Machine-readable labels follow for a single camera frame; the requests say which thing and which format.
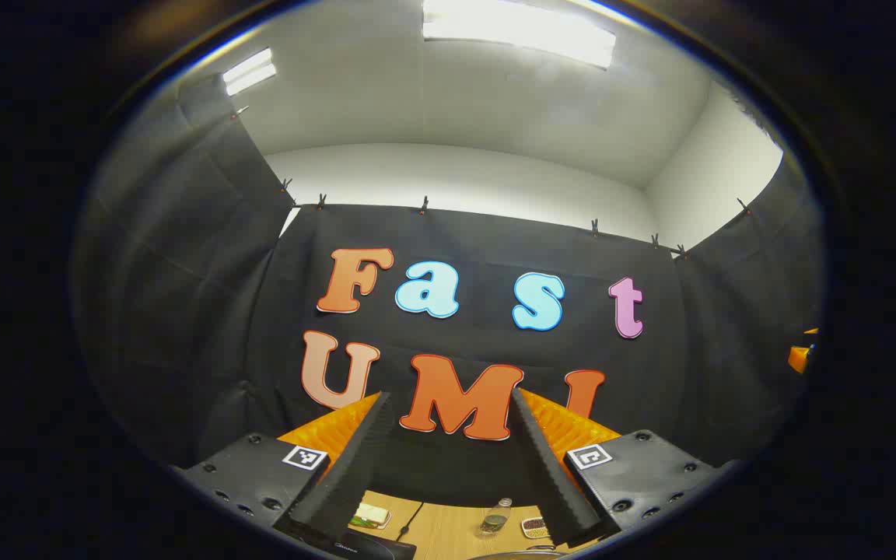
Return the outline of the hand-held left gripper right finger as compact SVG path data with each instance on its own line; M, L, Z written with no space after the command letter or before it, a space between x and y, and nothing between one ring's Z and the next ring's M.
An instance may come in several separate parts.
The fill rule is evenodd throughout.
M627 538L668 521L737 472L707 464L648 429L615 435L517 387L512 438L530 472L533 503L557 544Z

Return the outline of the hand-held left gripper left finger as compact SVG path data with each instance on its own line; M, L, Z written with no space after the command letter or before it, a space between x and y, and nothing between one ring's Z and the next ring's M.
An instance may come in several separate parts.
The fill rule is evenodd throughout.
M179 481L221 513L294 547L330 549L369 489L392 426L391 394L380 391L309 423L323 443L284 442L250 432L189 468Z

